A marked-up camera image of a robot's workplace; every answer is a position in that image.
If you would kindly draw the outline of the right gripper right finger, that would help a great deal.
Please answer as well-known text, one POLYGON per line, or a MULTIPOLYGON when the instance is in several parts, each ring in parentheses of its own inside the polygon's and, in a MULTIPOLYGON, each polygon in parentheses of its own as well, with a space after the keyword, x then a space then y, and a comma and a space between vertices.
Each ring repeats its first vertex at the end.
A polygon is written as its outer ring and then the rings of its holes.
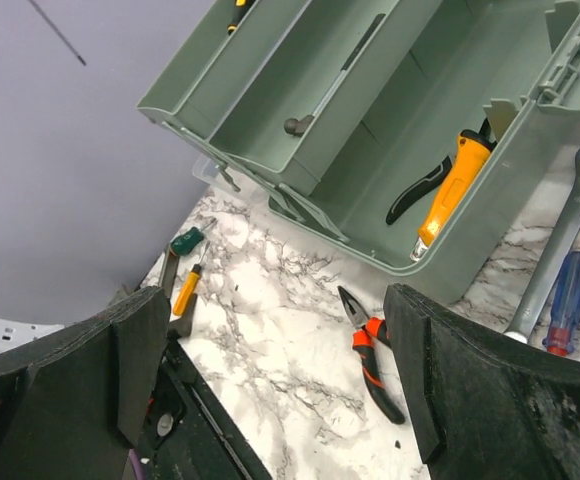
POLYGON ((393 284, 384 314, 422 462, 434 479, 580 479, 580 362, 393 284))

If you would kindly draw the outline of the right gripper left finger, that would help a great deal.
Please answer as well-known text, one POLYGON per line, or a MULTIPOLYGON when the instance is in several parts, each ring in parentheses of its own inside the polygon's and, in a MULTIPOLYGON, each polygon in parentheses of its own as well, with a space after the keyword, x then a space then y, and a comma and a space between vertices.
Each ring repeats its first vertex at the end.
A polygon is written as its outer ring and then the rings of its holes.
POLYGON ((0 354, 0 479, 119 479, 166 344, 170 304, 143 288, 0 354))

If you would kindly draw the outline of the orange box cutter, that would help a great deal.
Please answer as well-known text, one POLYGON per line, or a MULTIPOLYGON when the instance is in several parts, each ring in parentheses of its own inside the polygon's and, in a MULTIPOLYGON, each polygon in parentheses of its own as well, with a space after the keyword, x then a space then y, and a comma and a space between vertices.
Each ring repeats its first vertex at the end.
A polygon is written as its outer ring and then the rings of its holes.
POLYGON ((490 136, 489 126, 482 126, 479 131, 464 129, 459 133, 453 167, 441 183, 428 215, 418 229, 418 238, 410 253, 412 261, 423 258, 491 156, 496 142, 490 136))

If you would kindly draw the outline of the green tool box clear lid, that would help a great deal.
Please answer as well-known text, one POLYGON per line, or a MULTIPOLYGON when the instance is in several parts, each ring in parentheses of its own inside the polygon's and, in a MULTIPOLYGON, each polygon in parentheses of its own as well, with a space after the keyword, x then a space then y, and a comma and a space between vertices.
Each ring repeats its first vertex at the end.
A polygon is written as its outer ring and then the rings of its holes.
POLYGON ((580 1, 215 2, 138 103, 257 183, 279 217, 441 303, 458 300, 548 169, 580 146, 580 1), (377 14, 383 21, 301 137, 377 14), (487 118, 497 145, 418 262, 432 198, 395 199, 487 118))

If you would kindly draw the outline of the small black claw hammer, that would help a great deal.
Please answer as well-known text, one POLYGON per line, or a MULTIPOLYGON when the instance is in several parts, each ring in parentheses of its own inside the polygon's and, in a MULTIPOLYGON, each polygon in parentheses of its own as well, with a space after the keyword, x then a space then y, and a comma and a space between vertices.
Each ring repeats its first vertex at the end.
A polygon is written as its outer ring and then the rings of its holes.
POLYGON ((325 106, 328 104, 330 99, 333 97, 336 90, 339 88, 341 83, 343 82, 345 76, 347 75, 347 71, 350 66, 354 63, 357 56, 360 54, 362 49, 365 47, 366 43, 369 41, 371 36, 374 34, 376 29, 379 27, 381 22, 383 21, 384 17, 386 16, 385 13, 377 14, 369 27, 366 29, 364 34, 361 36, 357 44, 355 45, 354 49, 351 51, 349 56, 346 58, 345 62, 343 63, 337 77, 333 80, 332 84, 329 86, 327 91, 322 96, 321 100, 318 104, 314 107, 313 111, 302 117, 301 119, 297 118, 288 118, 284 122, 284 131, 286 134, 289 134, 293 137, 301 137, 305 134, 308 130, 310 124, 314 121, 316 117, 320 115, 323 111, 325 106))

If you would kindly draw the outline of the yellow black screwdriver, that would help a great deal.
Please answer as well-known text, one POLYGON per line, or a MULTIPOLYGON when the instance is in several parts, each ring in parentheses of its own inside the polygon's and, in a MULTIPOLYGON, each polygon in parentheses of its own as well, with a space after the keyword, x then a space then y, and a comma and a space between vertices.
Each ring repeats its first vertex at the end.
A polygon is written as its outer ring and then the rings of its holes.
POLYGON ((251 5, 252 5, 252 2, 250 0, 235 0, 234 1, 233 15, 232 15, 230 23, 227 26, 227 33, 229 35, 231 35, 236 30, 239 23, 243 20, 245 15, 248 13, 249 9, 251 8, 251 5))
POLYGON ((33 8, 36 14, 43 20, 43 22, 51 29, 54 35, 66 46, 66 48, 77 59, 77 61, 82 66, 86 66, 87 62, 84 59, 84 57, 79 53, 79 51, 67 38, 67 36, 63 33, 63 31, 50 18, 50 16, 46 13, 46 11, 38 4, 38 2, 36 0, 27 0, 27 3, 33 8))

